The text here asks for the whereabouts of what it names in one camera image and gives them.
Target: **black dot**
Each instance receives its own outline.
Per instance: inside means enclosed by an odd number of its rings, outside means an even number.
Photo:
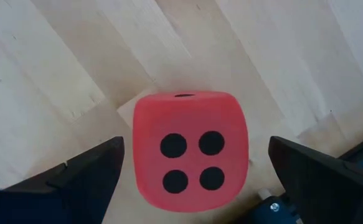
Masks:
[[[185,190],[188,185],[188,177],[181,170],[169,171],[163,177],[163,187],[164,189],[172,194],[178,194]]]
[[[185,97],[185,96],[195,96],[194,94],[178,94],[175,95],[174,97]]]
[[[168,134],[161,141],[161,152],[168,158],[182,156],[187,150],[187,141],[180,134]]]
[[[208,155],[213,156],[218,154],[224,147],[224,138],[217,131],[208,131],[199,139],[200,150]]]
[[[217,190],[224,183],[224,173],[218,167],[209,167],[200,174],[199,182],[206,190]]]

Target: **screw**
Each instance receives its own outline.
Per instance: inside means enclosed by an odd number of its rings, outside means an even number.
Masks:
[[[280,205],[278,203],[272,203],[270,205],[270,209],[273,211],[273,212],[277,212],[280,210]]]

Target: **black plastic part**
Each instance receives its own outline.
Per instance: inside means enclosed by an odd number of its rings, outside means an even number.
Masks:
[[[0,190],[2,223],[101,223],[125,149],[115,137],[66,164]]]
[[[363,223],[363,168],[280,137],[268,153],[304,224]]]

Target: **wood grain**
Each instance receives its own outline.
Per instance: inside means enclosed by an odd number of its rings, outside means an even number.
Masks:
[[[250,167],[229,204],[173,213],[137,190],[133,111],[188,90],[238,99]],[[283,192],[273,135],[332,156],[363,141],[363,1],[0,0],[0,189],[123,136],[104,223],[225,223]]]
[[[75,120],[103,93],[30,1],[0,1],[0,44],[68,119]]]

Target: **die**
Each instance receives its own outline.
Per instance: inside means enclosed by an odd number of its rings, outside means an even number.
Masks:
[[[140,99],[133,158],[141,195],[155,207],[199,212],[235,198],[248,170],[248,130],[238,101],[216,91]]]

